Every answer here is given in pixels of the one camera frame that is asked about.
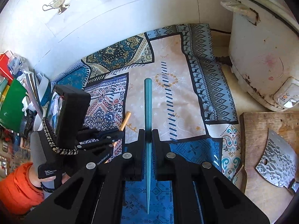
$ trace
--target patchwork tablecloth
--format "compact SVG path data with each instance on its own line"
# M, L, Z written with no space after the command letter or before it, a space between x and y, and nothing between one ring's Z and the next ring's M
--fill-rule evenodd
M139 34L97 51L60 74L54 84L91 94L85 124L119 127L132 113L113 157L137 140L144 125L144 80L152 79L152 128L173 152L194 163L211 162L230 180L240 164L237 114L208 24L182 24ZM122 223L173 223L171 182L126 182Z

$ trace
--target silver rivet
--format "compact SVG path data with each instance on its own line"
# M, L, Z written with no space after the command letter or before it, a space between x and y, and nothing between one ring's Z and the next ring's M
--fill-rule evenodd
M95 168L95 163L94 162L89 162L88 164L86 164L86 168L87 169L94 169Z
M211 168L211 167L212 167L212 164L211 164L210 162L208 162L208 161L204 161L204 162L202 163L202 166L203 166L204 168Z
M125 152L125 153L123 154L123 158L124 158L124 159L129 159L129 158L131 158L131 157L132 157L132 154L129 153L129 152Z
M169 152L169 153L166 154L166 156L168 158L175 158L175 153L174 152Z

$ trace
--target orange sleeve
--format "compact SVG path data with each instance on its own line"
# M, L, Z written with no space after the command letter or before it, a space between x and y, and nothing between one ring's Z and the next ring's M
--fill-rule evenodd
M42 191L29 181L28 171L31 165L32 162L21 165L0 181L0 200L10 213L24 215L44 199Z

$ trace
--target hammered metal blade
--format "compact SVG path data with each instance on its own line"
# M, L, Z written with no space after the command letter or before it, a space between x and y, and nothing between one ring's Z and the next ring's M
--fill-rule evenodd
M288 188L295 177L297 163L298 157L293 148L269 129L265 152L255 169L270 183Z

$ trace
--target red plastic object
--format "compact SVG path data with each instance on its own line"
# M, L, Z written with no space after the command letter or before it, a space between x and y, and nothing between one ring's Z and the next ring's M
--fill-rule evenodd
M6 54L0 54L0 74L8 80L8 85L13 81L13 76L8 70L8 56Z

